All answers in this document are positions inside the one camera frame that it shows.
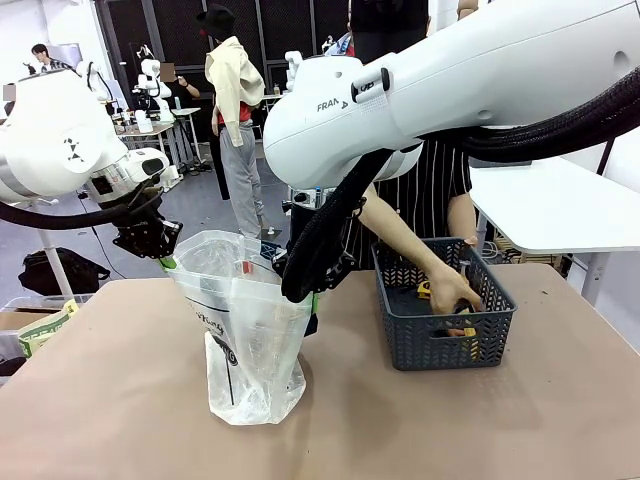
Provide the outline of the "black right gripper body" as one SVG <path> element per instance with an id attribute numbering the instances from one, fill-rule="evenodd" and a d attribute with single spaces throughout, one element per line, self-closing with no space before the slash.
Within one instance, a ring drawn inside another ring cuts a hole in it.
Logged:
<path id="1" fill-rule="evenodd" d="M 310 294 L 335 288 L 355 267 L 342 242 L 350 214 L 328 214 L 325 207 L 294 202 L 285 202 L 283 210 L 291 213 L 290 238 L 285 249 L 271 257 L 282 279 L 281 292 Z"/>

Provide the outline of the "person's right hand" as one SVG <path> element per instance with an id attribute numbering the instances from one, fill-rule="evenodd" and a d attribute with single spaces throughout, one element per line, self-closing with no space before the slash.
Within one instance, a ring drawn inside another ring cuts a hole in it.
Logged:
<path id="1" fill-rule="evenodd" d="M 436 266 L 427 276 L 431 287 L 430 304 L 435 314 L 451 314 L 461 300 L 469 302 L 476 311 L 484 310 L 480 296 L 453 268 L 447 265 Z"/>

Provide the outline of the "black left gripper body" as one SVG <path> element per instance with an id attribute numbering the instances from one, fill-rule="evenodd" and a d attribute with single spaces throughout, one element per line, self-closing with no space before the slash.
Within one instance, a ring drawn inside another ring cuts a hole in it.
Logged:
<path id="1" fill-rule="evenodd" d="M 173 255 L 182 223 L 168 220 L 157 208 L 146 207 L 114 223 L 113 243 L 140 258 L 162 259 Z"/>

